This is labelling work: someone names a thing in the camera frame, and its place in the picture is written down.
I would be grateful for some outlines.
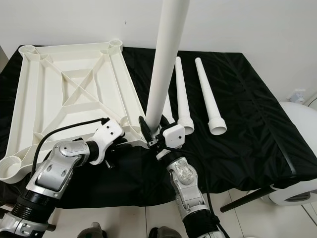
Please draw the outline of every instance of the white plastic tube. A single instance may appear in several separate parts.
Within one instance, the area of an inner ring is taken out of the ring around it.
[[[184,81],[182,61],[176,57],[175,62],[176,87],[177,87],[177,105],[178,105],[178,124],[185,127],[185,135],[194,132],[194,123],[190,118],[189,106],[187,101],[186,87]]]
[[[190,0],[164,0],[145,121],[159,127]]]
[[[163,109],[163,115],[166,117],[169,123],[175,122],[172,114],[172,109],[170,107],[170,101],[169,101],[169,95],[167,94],[165,104],[164,104],[164,109]]]
[[[200,58],[196,58],[195,63],[209,117],[209,130],[213,135],[224,134],[227,131],[227,126],[224,119],[221,118],[217,103],[214,99],[211,87],[207,79],[207,75],[204,70],[202,60]]]

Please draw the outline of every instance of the white plastic bracket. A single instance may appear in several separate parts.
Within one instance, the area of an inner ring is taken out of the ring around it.
[[[165,144],[167,147],[181,148],[182,145],[185,143],[185,128],[182,125],[177,124],[163,131],[163,137],[165,139]],[[169,152],[169,150],[163,149],[157,154],[157,159],[160,160]]]
[[[94,136],[90,137],[87,141],[94,141],[99,148],[99,155],[95,161],[91,161],[90,164],[98,165],[105,158],[105,152],[107,148],[113,143],[115,139],[124,135],[124,131],[121,126],[115,121],[110,120],[102,127],[100,127]]]

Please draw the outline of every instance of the black fabric cover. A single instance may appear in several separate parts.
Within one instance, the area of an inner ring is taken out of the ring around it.
[[[124,48],[123,56],[144,111],[150,88],[155,51]],[[183,149],[200,154],[207,162],[210,191],[231,188],[253,190],[276,184],[286,187],[317,178],[317,159],[275,97],[239,53],[179,52],[195,132],[186,136]],[[201,57],[227,132],[213,136],[195,66]],[[0,158],[5,155],[22,57],[15,52],[0,75]],[[175,120],[177,95],[175,73],[170,88]],[[142,147],[121,149],[109,155],[116,168],[86,164],[76,168],[60,207],[150,206],[174,199],[169,175],[155,154]],[[187,156],[200,176],[197,159]],[[28,176],[17,184],[0,182],[0,201],[14,203]]]

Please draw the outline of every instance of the black table leg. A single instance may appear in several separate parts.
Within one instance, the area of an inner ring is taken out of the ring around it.
[[[260,188],[258,190],[256,190],[255,192],[252,192],[244,197],[239,198],[238,200],[231,202],[227,205],[224,205],[223,207],[220,208],[221,212],[227,212],[231,209],[234,209],[236,207],[239,207],[243,204],[246,204],[248,202],[251,202],[255,199],[258,199],[260,197],[263,197],[271,192],[274,192],[275,190],[273,188],[271,188],[270,186],[268,187],[264,187],[264,188]]]

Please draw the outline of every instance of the white tiled floor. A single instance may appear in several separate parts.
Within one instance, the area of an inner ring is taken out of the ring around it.
[[[243,235],[235,211],[232,210],[226,213],[220,212],[220,207],[222,205],[231,202],[229,193],[223,192],[220,194],[211,194],[211,201],[214,212],[221,220],[221,224],[230,235],[230,238],[242,238]],[[187,238],[175,201],[159,206],[147,207],[146,213],[148,233],[152,227],[167,226],[177,230],[183,238]]]
[[[229,193],[233,201],[246,195],[246,192],[236,189]],[[301,206],[280,207],[257,199],[235,210],[244,237],[317,237],[317,226]]]
[[[45,232],[44,238],[76,238],[92,222],[98,222],[109,238],[146,237],[144,207],[56,209],[50,222],[57,224],[57,228]]]
[[[245,194],[232,189],[211,195],[215,213],[231,238],[317,237],[317,202],[303,207],[279,207],[257,199],[235,210],[220,212],[221,206]],[[99,222],[109,238],[146,238],[151,228],[161,226],[173,228],[187,238],[174,201],[146,208],[56,209],[50,222],[57,224],[57,229],[53,233],[46,232],[44,238],[75,238],[92,222]]]

